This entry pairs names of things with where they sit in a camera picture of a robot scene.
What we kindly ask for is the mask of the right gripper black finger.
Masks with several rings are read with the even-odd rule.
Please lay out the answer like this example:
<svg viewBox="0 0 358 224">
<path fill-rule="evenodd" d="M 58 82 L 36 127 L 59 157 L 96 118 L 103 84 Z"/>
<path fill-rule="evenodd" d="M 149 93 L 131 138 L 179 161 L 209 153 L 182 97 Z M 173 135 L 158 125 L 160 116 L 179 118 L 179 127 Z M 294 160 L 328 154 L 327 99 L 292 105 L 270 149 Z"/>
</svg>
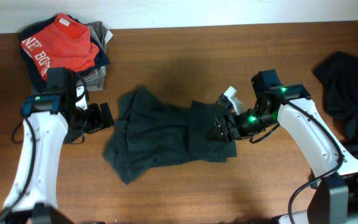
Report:
<svg viewBox="0 0 358 224">
<path fill-rule="evenodd" d="M 232 137 L 229 132 L 229 125 L 226 121 L 215 122 L 213 127 L 207 132 L 206 140 L 231 142 Z"/>
<path fill-rule="evenodd" d="M 227 109 L 220 100 L 217 100 L 213 105 L 213 115 L 216 120 L 221 119 L 225 115 L 232 114 L 232 109 Z"/>
</svg>

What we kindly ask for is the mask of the dark teal t-shirt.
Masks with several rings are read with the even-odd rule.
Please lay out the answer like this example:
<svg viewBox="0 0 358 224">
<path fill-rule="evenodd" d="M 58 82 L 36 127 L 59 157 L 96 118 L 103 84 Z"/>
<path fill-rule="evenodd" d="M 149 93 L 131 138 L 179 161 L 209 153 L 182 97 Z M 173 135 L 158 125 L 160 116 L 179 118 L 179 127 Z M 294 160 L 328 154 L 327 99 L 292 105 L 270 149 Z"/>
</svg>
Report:
<svg viewBox="0 0 358 224">
<path fill-rule="evenodd" d="M 216 122 L 214 104 L 193 100 L 188 108 L 169 105 L 144 86 L 117 102 L 118 120 L 103 157 L 125 184 L 151 168 L 237 156 L 234 142 L 206 140 Z"/>
</svg>

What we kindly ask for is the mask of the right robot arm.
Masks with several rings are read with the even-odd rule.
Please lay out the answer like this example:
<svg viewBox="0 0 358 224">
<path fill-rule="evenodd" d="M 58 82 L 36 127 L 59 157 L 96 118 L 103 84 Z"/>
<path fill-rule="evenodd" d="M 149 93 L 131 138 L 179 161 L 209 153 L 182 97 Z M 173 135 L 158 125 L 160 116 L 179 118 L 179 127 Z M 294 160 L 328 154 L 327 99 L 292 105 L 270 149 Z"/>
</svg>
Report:
<svg viewBox="0 0 358 224">
<path fill-rule="evenodd" d="M 256 96 L 245 109 L 229 87 L 219 103 L 230 112 L 208 131 L 210 141 L 248 139 L 270 135 L 283 127 L 306 158 L 313 177 L 289 199 L 288 212 L 274 223 L 358 223 L 358 159 L 335 137 L 302 84 L 284 85 L 275 70 L 260 71 L 251 79 Z"/>
</svg>

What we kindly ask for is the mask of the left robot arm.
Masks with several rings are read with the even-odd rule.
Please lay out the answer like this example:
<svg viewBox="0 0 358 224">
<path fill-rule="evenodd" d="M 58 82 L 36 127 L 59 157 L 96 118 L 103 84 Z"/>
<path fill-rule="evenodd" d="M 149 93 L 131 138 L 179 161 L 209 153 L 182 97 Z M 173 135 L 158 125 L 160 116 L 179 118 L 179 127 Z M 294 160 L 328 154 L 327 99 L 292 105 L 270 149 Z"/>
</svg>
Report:
<svg viewBox="0 0 358 224">
<path fill-rule="evenodd" d="M 77 85 L 83 80 L 67 68 L 52 68 L 45 89 L 24 100 L 21 156 L 0 223 L 71 223 L 57 204 L 62 146 L 114 126 L 107 103 L 87 103 L 86 85 Z"/>
</svg>

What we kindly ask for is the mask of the black garment pile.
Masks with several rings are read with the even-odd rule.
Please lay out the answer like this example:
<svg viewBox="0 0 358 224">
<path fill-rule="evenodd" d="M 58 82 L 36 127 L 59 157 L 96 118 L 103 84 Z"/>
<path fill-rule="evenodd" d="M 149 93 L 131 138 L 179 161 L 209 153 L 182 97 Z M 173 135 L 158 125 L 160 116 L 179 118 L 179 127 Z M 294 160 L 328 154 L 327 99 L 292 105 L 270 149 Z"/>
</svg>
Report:
<svg viewBox="0 0 358 224">
<path fill-rule="evenodd" d="M 333 52 L 312 70 L 324 88 L 324 110 L 342 124 L 344 147 L 358 159 L 358 57 Z"/>
</svg>

